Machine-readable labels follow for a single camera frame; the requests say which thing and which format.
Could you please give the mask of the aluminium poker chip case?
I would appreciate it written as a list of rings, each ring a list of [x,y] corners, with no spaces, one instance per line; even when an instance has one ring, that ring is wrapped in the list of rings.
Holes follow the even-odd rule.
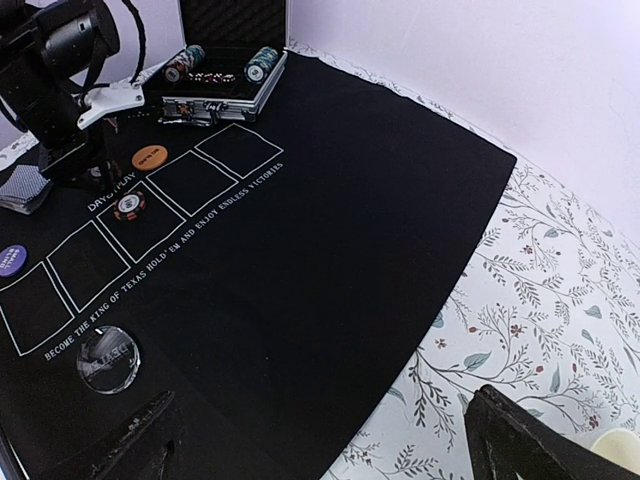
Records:
[[[161,124],[208,127],[221,120],[256,121],[285,69],[289,3],[181,1],[179,13],[184,38],[181,50],[197,44],[206,52],[191,73],[228,73],[237,80],[232,84],[204,85],[190,83],[186,77],[170,84],[162,78],[167,60],[143,84],[145,107]],[[249,83],[244,67],[264,46],[275,48],[279,60],[264,83]]]

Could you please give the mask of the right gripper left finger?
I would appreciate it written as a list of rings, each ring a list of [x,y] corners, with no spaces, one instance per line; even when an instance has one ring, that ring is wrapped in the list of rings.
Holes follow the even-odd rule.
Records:
[[[40,479],[173,479],[175,393],[159,393],[101,440]]]

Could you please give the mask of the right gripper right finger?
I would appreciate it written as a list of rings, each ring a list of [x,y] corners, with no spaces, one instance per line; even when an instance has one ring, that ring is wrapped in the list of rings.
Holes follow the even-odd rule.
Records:
[[[477,390],[464,414],[475,479],[637,479],[553,431],[491,385]]]

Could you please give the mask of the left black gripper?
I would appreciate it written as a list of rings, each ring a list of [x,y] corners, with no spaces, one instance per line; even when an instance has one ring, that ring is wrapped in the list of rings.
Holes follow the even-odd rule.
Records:
[[[120,40],[102,1],[1,4],[1,112],[40,143],[39,172],[77,189],[110,191],[121,171],[109,159],[101,124],[82,114]]]

